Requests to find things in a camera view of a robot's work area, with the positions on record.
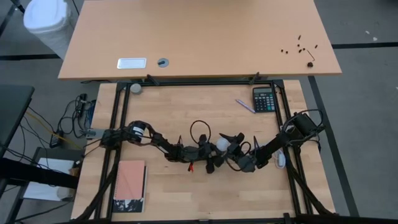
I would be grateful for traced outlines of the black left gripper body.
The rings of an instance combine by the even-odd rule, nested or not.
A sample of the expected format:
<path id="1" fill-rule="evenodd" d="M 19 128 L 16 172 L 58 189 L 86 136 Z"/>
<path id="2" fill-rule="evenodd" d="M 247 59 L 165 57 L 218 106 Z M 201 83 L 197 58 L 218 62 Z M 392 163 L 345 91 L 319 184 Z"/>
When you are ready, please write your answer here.
<path id="1" fill-rule="evenodd" d="M 213 158 L 209 158 L 211 152 L 215 152 L 215 150 L 211 150 L 209 148 L 209 140 L 206 134 L 202 134 L 199 137 L 198 147 L 187 147 L 187 151 L 191 153 L 190 164 L 188 166 L 188 171 L 193 172 L 193 164 L 196 161 L 206 161 L 206 173 L 212 174 L 215 171 L 215 165 Z"/>

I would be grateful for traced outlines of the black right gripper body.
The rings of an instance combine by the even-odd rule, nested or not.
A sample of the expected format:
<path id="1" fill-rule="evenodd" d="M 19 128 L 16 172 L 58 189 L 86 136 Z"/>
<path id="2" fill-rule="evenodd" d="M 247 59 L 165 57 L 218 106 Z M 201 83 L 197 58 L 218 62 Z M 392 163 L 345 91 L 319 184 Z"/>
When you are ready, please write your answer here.
<path id="1" fill-rule="evenodd" d="M 234 162 L 238 162 L 240 158 L 246 155 L 245 152 L 242 151 L 242 147 L 248 142 L 244 142 L 245 135 L 243 133 L 239 133 L 236 136 L 236 140 L 234 142 L 229 142 L 228 152 L 232 152 L 235 155 L 233 159 Z"/>

